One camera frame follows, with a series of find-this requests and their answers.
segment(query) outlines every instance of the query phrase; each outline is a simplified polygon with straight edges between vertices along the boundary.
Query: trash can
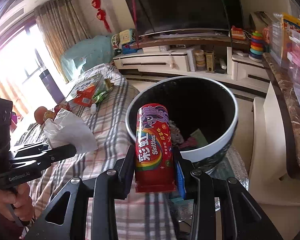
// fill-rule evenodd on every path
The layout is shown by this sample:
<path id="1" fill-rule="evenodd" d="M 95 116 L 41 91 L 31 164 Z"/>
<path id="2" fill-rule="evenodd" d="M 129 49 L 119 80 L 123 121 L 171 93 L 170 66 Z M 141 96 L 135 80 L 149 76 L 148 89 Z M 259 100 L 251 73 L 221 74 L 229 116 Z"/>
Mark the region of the trash can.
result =
<path id="1" fill-rule="evenodd" d="M 213 169 L 225 156 L 232 143 L 238 122 L 238 104 L 233 93 L 223 84 L 203 77 L 174 77 L 162 80 L 139 93 L 127 109 L 126 127 L 136 141 L 137 112 L 145 104 L 164 105 L 169 119 L 175 122 L 186 140 L 200 129 L 208 145 L 181 151 L 203 171 Z"/>

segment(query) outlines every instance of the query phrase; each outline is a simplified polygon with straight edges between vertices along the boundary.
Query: person's sleeve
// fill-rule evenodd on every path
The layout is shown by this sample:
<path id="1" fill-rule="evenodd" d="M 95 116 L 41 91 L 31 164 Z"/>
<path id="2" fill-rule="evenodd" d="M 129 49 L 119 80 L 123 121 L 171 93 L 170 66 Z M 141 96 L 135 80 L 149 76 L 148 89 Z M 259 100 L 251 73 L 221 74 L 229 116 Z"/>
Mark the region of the person's sleeve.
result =
<path id="1" fill-rule="evenodd" d="M 14 221 L 10 221 L 0 214 L 0 240 L 17 240 L 22 231 L 22 227 L 17 226 Z"/>

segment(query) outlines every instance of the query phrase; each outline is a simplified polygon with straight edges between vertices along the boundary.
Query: red candy canister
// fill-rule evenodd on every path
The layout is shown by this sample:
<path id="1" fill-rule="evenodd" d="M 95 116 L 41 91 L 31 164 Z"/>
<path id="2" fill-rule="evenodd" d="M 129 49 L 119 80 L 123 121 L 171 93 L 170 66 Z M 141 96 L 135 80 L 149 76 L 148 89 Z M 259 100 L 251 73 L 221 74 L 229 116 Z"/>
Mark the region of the red candy canister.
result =
<path id="1" fill-rule="evenodd" d="M 163 105 L 147 104 L 137 117 L 136 192 L 174 191 L 174 168 L 168 111 Z"/>

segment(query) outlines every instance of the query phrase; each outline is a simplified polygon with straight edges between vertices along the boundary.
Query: red lantern ornament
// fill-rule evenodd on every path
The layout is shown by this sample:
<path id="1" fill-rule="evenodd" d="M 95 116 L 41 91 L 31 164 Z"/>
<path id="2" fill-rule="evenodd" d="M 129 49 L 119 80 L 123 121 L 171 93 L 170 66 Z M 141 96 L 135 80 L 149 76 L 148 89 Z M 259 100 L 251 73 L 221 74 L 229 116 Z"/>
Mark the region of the red lantern ornament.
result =
<path id="1" fill-rule="evenodd" d="M 105 28 L 107 29 L 107 31 L 109 33 L 111 33 L 111 30 L 110 30 L 110 26 L 106 20 L 106 12 L 104 10 L 101 10 L 99 9 L 99 12 L 97 13 L 97 18 L 100 20 L 100 21 L 103 21 L 104 24 L 105 24 Z"/>
<path id="2" fill-rule="evenodd" d="M 96 8 L 96 9 L 100 9 L 101 7 L 101 0 L 93 0 L 91 5 Z"/>

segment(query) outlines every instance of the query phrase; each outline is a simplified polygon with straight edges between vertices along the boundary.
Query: crumpled paper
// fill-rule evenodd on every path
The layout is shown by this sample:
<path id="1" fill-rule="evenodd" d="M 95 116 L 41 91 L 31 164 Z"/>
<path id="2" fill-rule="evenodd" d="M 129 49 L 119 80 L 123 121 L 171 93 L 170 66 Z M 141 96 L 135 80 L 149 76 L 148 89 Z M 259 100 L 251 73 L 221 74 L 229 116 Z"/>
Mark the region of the crumpled paper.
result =
<path id="1" fill-rule="evenodd" d="M 80 117 L 63 108 L 54 121 L 50 118 L 46 120 L 43 132 L 51 148 L 72 144 L 77 154 L 98 149 L 97 141 L 90 128 Z"/>

